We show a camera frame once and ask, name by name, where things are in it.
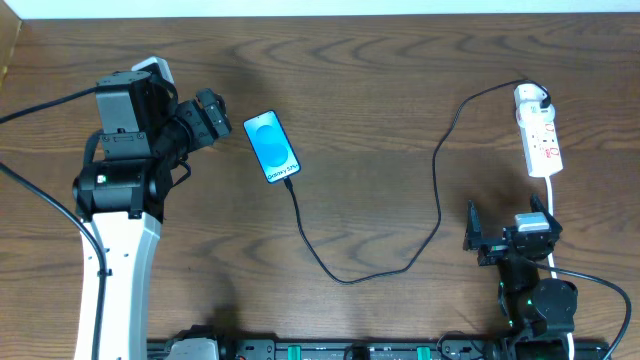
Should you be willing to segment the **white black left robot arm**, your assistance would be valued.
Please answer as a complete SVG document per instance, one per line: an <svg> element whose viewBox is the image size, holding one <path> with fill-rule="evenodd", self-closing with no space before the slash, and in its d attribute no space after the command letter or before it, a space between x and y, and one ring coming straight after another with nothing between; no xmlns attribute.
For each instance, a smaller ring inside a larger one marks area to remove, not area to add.
<svg viewBox="0 0 640 360"><path fill-rule="evenodd" d="M189 153L231 132L226 104L209 88L179 101L173 82L147 67L101 79L102 128L87 142L73 182L84 271L77 359L143 359L152 262L171 172Z"/></svg>

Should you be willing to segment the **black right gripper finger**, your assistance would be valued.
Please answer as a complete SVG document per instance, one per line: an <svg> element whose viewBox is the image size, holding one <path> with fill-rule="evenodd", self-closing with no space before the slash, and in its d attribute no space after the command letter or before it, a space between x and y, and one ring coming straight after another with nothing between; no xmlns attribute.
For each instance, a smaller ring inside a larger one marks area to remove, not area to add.
<svg viewBox="0 0 640 360"><path fill-rule="evenodd" d="M544 206L542 200L537 194L532 194L530 196L529 204L533 213L541 213L544 216L551 231L560 230L559 222L550 214L550 211Z"/></svg>
<svg viewBox="0 0 640 360"><path fill-rule="evenodd" d="M463 243L463 249L466 251L477 250L483 241L482 227L479 215L473 201L469 200L467 204L467 225Z"/></svg>

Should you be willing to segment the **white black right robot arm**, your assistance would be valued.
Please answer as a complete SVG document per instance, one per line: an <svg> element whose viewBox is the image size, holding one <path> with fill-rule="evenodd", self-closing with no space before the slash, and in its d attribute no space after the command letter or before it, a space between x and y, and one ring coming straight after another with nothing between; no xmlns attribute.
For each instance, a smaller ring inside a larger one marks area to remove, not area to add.
<svg viewBox="0 0 640 360"><path fill-rule="evenodd" d="M563 231L537 195L531 211L515 216L499 237L485 237L473 202L467 207L463 249L477 253L478 265L495 266L498 303L510 330L487 343L487 359L562 359L569 356L567 335L575 329L577 287L558 278L541 278L539 262L550 255Z"/></svg>

